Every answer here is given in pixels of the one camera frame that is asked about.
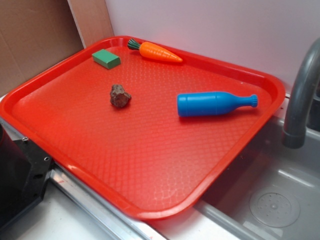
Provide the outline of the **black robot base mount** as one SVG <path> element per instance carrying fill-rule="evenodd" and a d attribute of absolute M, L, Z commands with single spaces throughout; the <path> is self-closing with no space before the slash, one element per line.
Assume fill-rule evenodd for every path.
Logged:
<path fill-rule="evenodd" d="M 0 230 L 44 198 L 53 159 L 29 139 L 12 140 L 0 127 Z"/>

